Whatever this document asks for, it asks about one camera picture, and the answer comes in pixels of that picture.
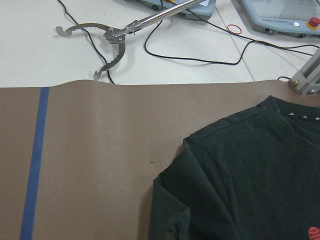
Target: black wire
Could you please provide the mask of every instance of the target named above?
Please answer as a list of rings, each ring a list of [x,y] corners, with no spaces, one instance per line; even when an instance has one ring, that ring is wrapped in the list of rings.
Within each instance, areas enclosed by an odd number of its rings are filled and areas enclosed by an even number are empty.
[[[79,23],[78,23],[78,22],[71,16],[71,14],[67,11],[67,8],[66,8],[66,6],[63,4],[63,2],[62,2],[61,0],[57,0],[57,1],[58,1],[58,2],[61,4],[61,6],[63,7],[64,13],[65,13],[66,15],[68,15],[75,24],[79,25]],[[83,30],[84,32],[86,32],[86,34],[88,35],[88,37],[89,37],[89,39],[90,39],[90,42],[91,42],[91,45],[92,45],[93,49],[94,49],[95,52],[103,59],[104,64],[107,65],[108,62],[107,62],[106,58],[105,58],[105,57],[99,52],[99,50],[96,48],[96,45],[95,45],[95,43],[94,43],[94,41],[93,41],[90,33],[89,33],[86,29],[84,29],[84,28],[81,28],[81,30]],[[109,71],[109,70],[106,71],[106,74],[107,74],[107,77],[108,77],[109,81],[110,81],[112,84],[115,84],[114,81],[112,80],[111,76],[110,76],[110,71]]]
[[[290,77],[287,77],[287,76],[280,76],[280,77],[278,77],[277,80],[280,80],[280,79],[288,79],[288,80],[291,80],[291,78],[290,78]]]
[[[163,0],[160,0],[161,2],[161,6],[162,6],[162,9],[164,8],[164,5],[163,5]],[[175,4],[174,2],[171,2],[169,0],[167,0],[167,2],[170,2],[171,4],[173,5],[177,5]],[[257,43],[257,44],[262,44],[262,45],[265,45],[265,46],[268,46],[268,47],[272,47],[272,48],[276,48],[276,49],[281,49],[281,50],[285,50],[285,51],[290,51],[290,52],[295,52],[295,53],[299,53],[299,54],[305,54],[305,55],[308,55],[308,56],[312,56],[312,54],[309,54],[309,53],[306,53],[306,52],[302,52],[302,51],[296,51],[296,50],[292,50],[292,49],[296,49],[296,48],[302,48],[302,47],[315,47],[315,48],[319,48],[317,45],[313,45],[313,44],[305,44],[305,45],[299,45],[299,46],[291,46],[291,47],[282,47],[282,46],[277,46],[277,45],[274,45],[272,43],[269,43],[269,42],[266,42],[266,41],[261,41],[261,40],[256,40],[256,39],[253,39],[253,38],[250,38],[250,37],[246,37],[246,36],[242,36],[242,35],[238,35],[238,34],[235,34],[233,32],[230,32],[222,27],[219,27],[205,19],[203,19],[202,17],[200,17],[199,15],[195,14],[194,12],[190,11],[189,9],[187,9],[188,12],[190,12],[191,14],[193,14],[194,16],[196,16],[197,18],[199,18],[201,21],[215,27],[215,28],[218,28],[228,34],[232,34],[236,37],[239,37],[239,38],[242,38],[242,39],[246,39],[246,40],[250,40],[244,47],[244,49],[242,50],[242,53],[240,55],[240,58],[237,62],[223,62],[223,61],[212,61],[212,60],[203,60],[203,59],[199,59],[199,58],[192,58],[192,57],[177,57],[177,56],[164,56],[164,55],[159,55],[159,54],[156,54],[156,53],[152,53],[150,52],[148,49],[147,49],[147,42],[149,41],[151,35],[157,30],[157,28],[161,25],[162,21],[159,22],[159,24],[151,31],[151,33],[147,36],[146,40],[144,41],[144,45],[143,45],[143,48],[144,50],[154,56],[154,57],[159,57],[159,58],[164,58],[164,59],[176,59],[176,60],[190,60],[190,61],[198,61],[198,62],[204,62],[204,63],[209,63],[209,64],[223,64],[223,65],[237,65],[240,63],[240,61],[242,60],[244,54],[245,54],[245,51],[247,49],[247,47],[252,44],[252,43]]]

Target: electronic device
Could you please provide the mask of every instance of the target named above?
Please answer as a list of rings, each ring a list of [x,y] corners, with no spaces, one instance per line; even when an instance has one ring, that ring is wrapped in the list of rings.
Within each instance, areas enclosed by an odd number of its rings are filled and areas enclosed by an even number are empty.
[[[269,35],[320,35],[318,0],[239,0],[252,28]]]
[[[166,0],[139,0],[139,2],[141,2],[148,8],[151,8],[155,11],[162,11],[161,1],[164,9],[167,9],[173,6],[172,3]],[[175,4],[181,4],[186,0],[170,0],[170,1]],[[204,20],[209,20],[214,13],[215,6],[216,6],[216,0],[205,0],[199,3],[198,5],[191,7],[190,10],[195,14],[199,15],[200,17],[202,17]],[[199,18],[197,18],[195,15],[188,12],[187,10],[184,10],[181,13],[185,15],[186,19],[200,20]]]

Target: blue tape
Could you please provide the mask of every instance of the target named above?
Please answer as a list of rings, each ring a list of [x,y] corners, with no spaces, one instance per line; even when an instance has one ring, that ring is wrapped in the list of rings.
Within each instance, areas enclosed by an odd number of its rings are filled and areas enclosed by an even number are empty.
[[[31,240],[33,234],[49,89],[49,87],[42,87],[40,90],[39,106],[33,140],[32,157],[28,186],[26,190],[20,240]]]

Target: white desk surface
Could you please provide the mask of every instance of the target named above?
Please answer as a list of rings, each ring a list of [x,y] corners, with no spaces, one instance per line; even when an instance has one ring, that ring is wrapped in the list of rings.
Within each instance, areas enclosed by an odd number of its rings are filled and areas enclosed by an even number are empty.
[[[138,0],[63,0],[79,23],[101,23],[123,28],[155,12]],[[56,0],[2,1],[0,87],[49,87],[93,79],[103,65],[85,33],[59,36],[55,28],[73,26]],[[217,0],[209,20],[222,28],[235,24],[242,35],[279,46],[320,46],[318,37],[294,38],[266,35],[252,30],[236,0]],[[155,24],[126,37],[123,59],[111,69],[116,84],[241,83],[292,77],[310,56],[251,44],[236,66],[160,59],[148,55],[143,43]],[[112,60],[116,49],[103,38],[103,31],[89,28],[98,49]],[[151,37],[148,48],[158,54],[236,62],[248,41],[181,15],[165,19]],[[301,48],[313,54],[314,47]],[[105,74],[100,81],[108,82]]]

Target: t-shirt shoulder seam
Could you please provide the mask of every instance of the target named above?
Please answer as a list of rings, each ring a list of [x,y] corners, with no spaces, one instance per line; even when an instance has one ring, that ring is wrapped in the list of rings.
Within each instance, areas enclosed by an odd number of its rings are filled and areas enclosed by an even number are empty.
[[[234,122],[234,123],[232,123],[232,124],[229,124],[228,126],[215,129],[214,131],[210,132],[208,135],[203,136],[202,138],[198,138],[197,136],[196,136],[196,138],[197,138],[199,141],[202,142],[202,141],[204,141],[206,138],[210,137],[212,134],[215,134],[215,133],[217,133],[217,132],[219,132],[219,131],[222,131],[222,130],[224,130],[224,129],[230,128],[230,127],[235,126],[235,125],[237,125],[237,124],[240,124],[240,123],[242,123],[242,122],[244,122],[244,121],[247,121],[248,119],[255,118],[256,116],[264,113],[265,111],[267,111],[267,109],[266,109],[266,108],[263,108],[263,109],[261,109],[259,112],[255,113],[254,115],[248,116],[248,117],[246,117],[246,118],[244,118],[244,119],[242,119],[242,120],[240,120],[240,121],[236,121],[236,122]]]

